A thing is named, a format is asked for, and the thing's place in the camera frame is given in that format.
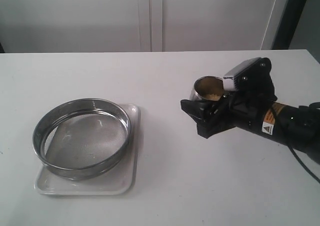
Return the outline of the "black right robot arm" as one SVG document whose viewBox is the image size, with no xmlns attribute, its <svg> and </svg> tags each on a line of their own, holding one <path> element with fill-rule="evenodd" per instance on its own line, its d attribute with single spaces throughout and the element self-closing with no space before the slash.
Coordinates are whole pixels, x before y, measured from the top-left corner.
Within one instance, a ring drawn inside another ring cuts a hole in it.
<svg viewBox="0 0 320 226">
<path fill-rule="evenodd" d="M 320 104 L 292 107 L 277 102 L 269 58 L 248 59 L 223 78 L 204 76 L 181 108 L 209 138 L 238 127 L 320 161 Z"/>
</svg>

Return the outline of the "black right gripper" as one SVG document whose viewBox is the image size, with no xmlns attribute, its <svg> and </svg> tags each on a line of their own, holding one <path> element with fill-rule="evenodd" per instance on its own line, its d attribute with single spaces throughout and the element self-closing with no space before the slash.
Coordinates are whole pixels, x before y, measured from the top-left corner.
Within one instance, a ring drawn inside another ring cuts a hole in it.
<svg viewBox="0 0 320 226">
<path fill-rule="evenodd" d="M 206 139 L 235 126 L 251 129 L 267 103 L 278 99 L 271 69 L 271 60 L 261 57 L 238 81 L 238 91 L 225 91 L 218 102 L 183 99 L 181 109 L 197 123 L 198 135 Z"/>
</svg>

